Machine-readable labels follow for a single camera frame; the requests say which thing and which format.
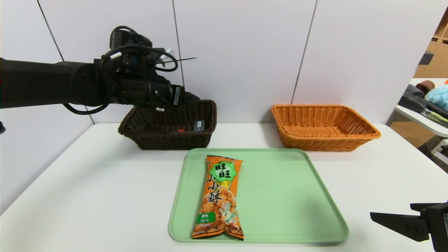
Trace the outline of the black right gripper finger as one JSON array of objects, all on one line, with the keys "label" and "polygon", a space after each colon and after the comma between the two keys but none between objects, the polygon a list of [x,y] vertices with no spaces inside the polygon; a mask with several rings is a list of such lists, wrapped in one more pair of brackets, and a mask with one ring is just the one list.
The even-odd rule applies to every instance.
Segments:
[{"label": "black right gripper finger", "polygon": [[444,212],[444,203],[413,203],[410,209],[418,212]]},{"label": "black right gripper finger", "polygon": [[373,222],[416,242],[429,240],[427,222],[420,216],[370,212]]}]

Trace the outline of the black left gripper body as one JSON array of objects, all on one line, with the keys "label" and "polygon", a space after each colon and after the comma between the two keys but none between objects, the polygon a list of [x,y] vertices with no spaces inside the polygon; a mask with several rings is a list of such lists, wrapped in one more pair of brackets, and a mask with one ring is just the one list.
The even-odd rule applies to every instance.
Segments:
[{"label": "black left gripper body", "polygon": [[183,103],[184,87],[173,85],[162,76],[157,76],[148,81],[150,106],[155,107],[178,107]]}]

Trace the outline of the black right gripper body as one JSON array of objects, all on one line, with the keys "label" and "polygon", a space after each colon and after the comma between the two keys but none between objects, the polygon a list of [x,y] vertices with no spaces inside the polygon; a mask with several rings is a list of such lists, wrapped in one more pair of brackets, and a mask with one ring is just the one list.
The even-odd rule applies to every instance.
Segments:
[{"label": "black right gripper body", "polygon": [[435,252],[448,251],[448,203],[423,204],[421,215],[426,219]]}]

